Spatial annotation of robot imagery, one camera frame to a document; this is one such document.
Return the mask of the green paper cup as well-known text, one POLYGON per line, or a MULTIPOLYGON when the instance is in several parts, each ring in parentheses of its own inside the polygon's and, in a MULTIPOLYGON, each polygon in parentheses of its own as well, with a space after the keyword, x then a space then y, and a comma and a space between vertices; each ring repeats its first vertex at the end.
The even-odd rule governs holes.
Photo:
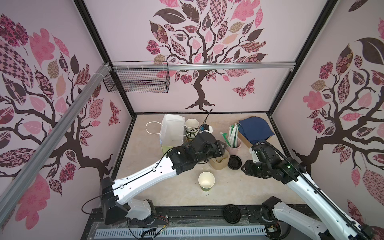
POLYGON ((215 185, 216 179, 211 172, 203 172, 199 175, 198 183, 200 188, 207 192, 215 185))

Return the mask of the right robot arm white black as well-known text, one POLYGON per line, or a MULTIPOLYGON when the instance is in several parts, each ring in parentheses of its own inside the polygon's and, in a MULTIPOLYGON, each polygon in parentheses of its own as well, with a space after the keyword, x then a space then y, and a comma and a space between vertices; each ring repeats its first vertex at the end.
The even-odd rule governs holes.
POLYGON ((267 141, 250 147, 252 156, 242 166, 251 177, 273 178, 294 191, 316 214, 317 220, 289 207, 277 197, 262 204, 266 221, 278 220, 299 230, 312 240, 372 240, 374 229, 348 216, 316 185, 311 176, 294 159, 286 157, 267 141))

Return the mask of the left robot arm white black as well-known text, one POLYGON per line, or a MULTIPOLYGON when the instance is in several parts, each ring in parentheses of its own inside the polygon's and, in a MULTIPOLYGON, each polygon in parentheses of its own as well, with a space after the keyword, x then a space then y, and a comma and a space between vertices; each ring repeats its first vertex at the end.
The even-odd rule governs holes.
POLYGON ((128 177, 101 180, 100 201, 104 223, 115 224, 125 218, 144 221, 156 215, 151 200, 136 200, 135 196, 151 186, 183 172, 197 164, 224 155, 226 144, 209 132, 198 134, 191 142, 168 150, 164 156, 149 167, 128 177))

